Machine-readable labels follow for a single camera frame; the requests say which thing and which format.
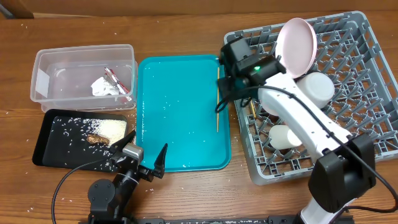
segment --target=cable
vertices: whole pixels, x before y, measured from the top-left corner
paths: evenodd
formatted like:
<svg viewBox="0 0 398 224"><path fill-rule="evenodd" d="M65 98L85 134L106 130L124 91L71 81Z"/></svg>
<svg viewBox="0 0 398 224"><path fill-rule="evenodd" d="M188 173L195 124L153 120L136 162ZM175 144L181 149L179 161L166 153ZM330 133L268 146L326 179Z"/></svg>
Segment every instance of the cable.
<svg viewBox="0 0 398 224"><path fill-rule="evenodd" d="M110 155L110 156L108 156L108 157L105 158L105 159L100 159L100 160L98 160L98 161L93 161L93 162L89 162L89 163L80 165L80 166L74 168L73 170L69 171L67 174L65 174L65 176L62 177L60 183L58 184L57 188L55 189L54 196L52 197L52 203L51 203L51 219L52 219L52 223L53 223L53 224L57 224L57 222L55 221L55 199L57 198L58 191L60 190L61 185L63 184L63 182L65 181L65 179L66 179L67 177L69 177L70 174L74 173L76 170L78 170L78 169L80 169L80 168L82 168L82 167L84 167L84 166L88 166L88 165L91 165L91 164L95 164L95 163L97 163L97 162L104 162L104 161L107 161L107 160L110 159L112 156L113 156L113 154Z"/></svg>
<svg viewBox="0 0 398 224"><path fill-rule="evenodd" d="M245 91L249 91L249 90L258 90L258 89L268 89L268 90L275 90L275 91L279 91L283 94L286 94L289 96L289 98L293 98L295 101L297 101L301 106L303 106L303 108L305 110L307 110L307 112L312 116L312 118L325 130L325 132L331 137L333 138L338 144L340 144L344 149L346 149L359 163L361 163L368 171L370 171L372 174L374 174L376 176L377 179L380 180L380 182L383 183L384 186L387 187L387 189L390 191L390 193L392 194L394 200L395 200L395 205L390 208L390 209L378 209L378 208L369 208L369 207L362 207L362 206L347 206L345 208L342 208L334 217L334 219L332 219L332 221L330 223L334 223L335 220L345 211L349 210L349 209L359 209L359 210L365 210L365 211L370 211L370 212L377 212L377 213L392 213L395 212L398 209L398 195L397 192L394 190L394 188L379 174L377 173L372 167L370 167L369 165L367 165L355 152L353 152L348 146L346 146L346 144L344 144L343 142L340 141L340 139L338 139L333 132L331 132L320 120L319 118L317 118L317 116L312 112L312 110L302 101L300 100L297 96L295 96L295 94L290 93L286 90L283 90L281 88L277 88L277 87L273 87L273 86L252 86L252 87L247 87L244 88L242 90L237 91L236 93L232 93L229 94L228 96L224 97L217 105L216 107L216 112L219 113L220 111L222 111L225 106L228 104L228 102L230 101L230 99L238 94L242 94Z"/></svg>

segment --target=dish rack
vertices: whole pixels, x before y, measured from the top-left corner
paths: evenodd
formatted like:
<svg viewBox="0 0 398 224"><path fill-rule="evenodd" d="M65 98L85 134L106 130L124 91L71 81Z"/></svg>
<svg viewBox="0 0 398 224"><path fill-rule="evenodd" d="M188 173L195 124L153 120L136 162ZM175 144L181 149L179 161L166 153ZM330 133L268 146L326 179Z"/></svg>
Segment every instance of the dish rack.
<svg viewBox="0 0 398 224"><path fill-rule="evenodd" d="M306 19L317 35L317 56L308 73L327 74L335 94L322 108L353 136L368 133L376 161L398 157L398 85L366 16L359 11ZM243 37L252 51L274 55L284 24L227 33L224 43ZM262 109L240 107L235 101L241 139L250 177L264 185L310 175L313 162L303 147L277 150L269 146L268 132L284 121Z"/></svg>

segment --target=black cable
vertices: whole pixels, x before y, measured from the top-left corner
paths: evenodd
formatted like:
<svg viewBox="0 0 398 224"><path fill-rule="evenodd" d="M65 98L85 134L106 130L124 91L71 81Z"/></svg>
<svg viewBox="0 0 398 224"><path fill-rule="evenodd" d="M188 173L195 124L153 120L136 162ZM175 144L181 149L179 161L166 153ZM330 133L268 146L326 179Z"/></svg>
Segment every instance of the black cable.
<svg viewBox="0 0 398 224"><path fill-rule="evenodd" d="M89 162L89 163L80 165L80 166L74 168L73 170L69 171L67 174L65 174L65 176L63 176L63 178L61 179L61 181L60 181L60 183L58 184L57 188L55 189L54 196L52 197L52 203L51 203L51 219L52 219L52 223L53 223L53 224L57 224L57 222L55 221L55 199L57 198L58 191L60 190L61 185L63 184L63 182L65 181L65 179L66 179L67 177L69 177L70 174L74 173L76 170L78 170L78 169L80 169L80 168L82 168L82 167L84 167L84 166L88 166L88 165L91 165L91 164L95 164L95 163L97 163L97 162L104 162L104 161L107 161L107 160L110 159L112 156L113 156L113 154L110 155L110 156L108 156L108 157L105 158L105 159L100 159L100 160L98 160L98 161L93 161L93 162Z"/></svg>
<svg viewBox="0 0 398 224"><path fill-rule="evenodd" d="M369 208L369 207L363 207L363 206L347 206L345 208L342 208L334 217L334 219L332 219L332 221L330 223L334 223L334 221L345 211L349 210L349 209L359 209L359 210L366 210L366 211L370 211L370 212L377 212L377 213L392 213L395 212L398 208L398 195L397 192L394 190L394 188L379 174L377 173L372 167L370 167L369 165L367 165L355 152L353 152L348 146L346 146L346 144L344 144L343 142L340 141L340 139L338 139L333 132L331 132L320 120L319 118L311 111L311 109L302 101L300 100L297 96L295 96L295 94L290 93L286 90L283 90L281 88L276 88L273 86L252 86L252 87L247 87L244 88L242 90L237 91L236 93L232 93L229 94L228 96L224 97L217 105L216 107L216 112L220 112L221 110L223 110L225 108L225 106L228 104L228 102L230 101L230 98L232 98L235 94L242 94L245 91L249 91L249 90L255 90L255 89L268 89L268 90L275 90L275 91L279 91L283 94L286 94L289 96L289 98L293 98L295 101L297 101L301 106L303 106L303 108L305 110L307 110L307 112L312 116L312 118L323 128L323 130L325 130L325 132L329 135L329 137L333 138L338 144L340 144L344 149L346 149L359 163L362 164L362 166L364 166L368 171L370 171L372 174L374 174L376 176L377 179L380 180L380 182L382 182L382 184L384 186L387 187L387 189L390 191L390 193L392 194L394 200L395 200L395 205L390 208L390 209L378 209L378 208Z"/></svg>

